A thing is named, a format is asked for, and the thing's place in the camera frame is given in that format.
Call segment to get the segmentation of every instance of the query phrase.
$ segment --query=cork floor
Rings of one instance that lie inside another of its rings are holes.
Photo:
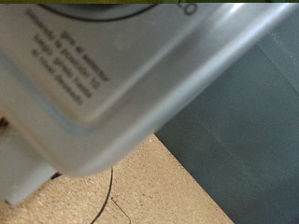
[[[84,178],[62,175],[18,205],[0,201],[0,223],[233,222],[152,135],[111,170]]]

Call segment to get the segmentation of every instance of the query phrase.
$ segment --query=white plastic casing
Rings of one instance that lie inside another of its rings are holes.
[[[0,110],[68,175],[104,170],[296,4],[181,4],[114,21],[0,6]]]

